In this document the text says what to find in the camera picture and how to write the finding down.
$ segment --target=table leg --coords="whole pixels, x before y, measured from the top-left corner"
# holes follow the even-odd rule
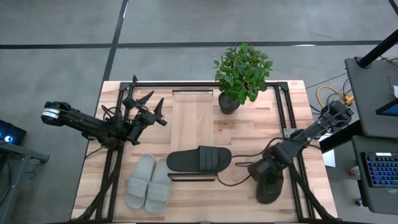
[[[325,153],[347,141],[350,141],[354,135],[363,135],[361,122],[359,120],[348,125],[347,127],[338,131],[332,136],[320,141],[319,145],[321,146],[322,153]]]

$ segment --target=white paper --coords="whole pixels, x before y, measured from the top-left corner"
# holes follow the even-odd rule
[[[398,86],[394,86],[394,95],[398,98]]]
[[[326,133],[324,135],[321,136],[321,138],[319,139],[319,141],[324,140],[325,138],[328,138],[329,136],[331,136],[331,134]],[[335,150],[332,149],[328,152],[325,152],[322,154],[323,157],[323,163],[325,164],[325,166],[328,167],[336,167],[336,160],[335,160]]]

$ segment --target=wooden table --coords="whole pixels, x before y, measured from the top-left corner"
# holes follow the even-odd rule
[[[307,93],[303,81],[287,81],[289,84],[290,97],[294,109],[295,120],[298,128],[306,128],[313,123],[311,109],[308,103]],[[104,82],[101,96],[99,98],[96,117],[102,119],[103,111],[101,105],[112,107],[116,105],[120,82]],[[178,131],[183,124],[173,124],[173,119],[181,123],[180,115],[176,112],[183,111],[178,104],[177,98],[183,96],[173,95],[172,90],[186,90],[192,87],[135,87],[134,98],[141,98],[151,90],[155,90],[152,98],[147,102],[150,110],[153,110],[157,102],[164,97],[163,114],[168,125],[155,124],[149,126],[139,138],[140,145],[133,146],[129,142],[125,144],[121,176],[116,198],[114,222],[289,222],[296,221],[292,187],[290,184],[289,171],[284,170],[284,186],[280,197],[272,204],[263,205],[256,201],[256,182],[250,178],[236,187],[226,187],[217,180],[214,182],[173,182],[170,202],[167,208],[160,214],[150,214],[144,208],[139,210],[130,209],[124,200],[127,180],[132,175],[134,167],[143,153],[151,153],[158,160],[175,150],[175,140],[172,133]],[[215,146],[227,147],[236,154],[255,154],[262,150],[274,137],[281,137],[279,114],[275,100],[275,91],[268,89],[259,94],[253,103],[247,101],[235,113],[225,115],[218,106],[218,95],[220,91],[215,87],[195,87],[198,90],[213,90],[210,109],[202,106],[189,106],[196,111],[197,120],[190,118],[190,125],[200,125],[201,121],[207,120],[212,125],[213,132],[202,131],[202,134],[213,136]],[[286,121],[289,123],[287,108],[284,97],[284,111]],[[136,111],[132,110],[130,118]],[[200,138],[192,144],[200,144]],[[90,142],[87,153],[99,148],[96,141]],[[94,199],[98,193],[103,175],[106,150],[91,155],[84,163],[72,218],[76,218]],[[331,194],[326,169],[323,164],[322,154],[318,149],[307,148],[303,152],[308,181],[312,192],[320,203],[331,213],[337,216],[336,208]],[[245,159],[234,159],[231,165],[220,172],[220,179],[227,183],[242,180],[248,175],[246,168],[236,167],[235,162],[246,161]],[[304,214],[307,214],[305,197],[300,190],[300,198]],[[104,211],[108,210],[108,198],[105,200]]]

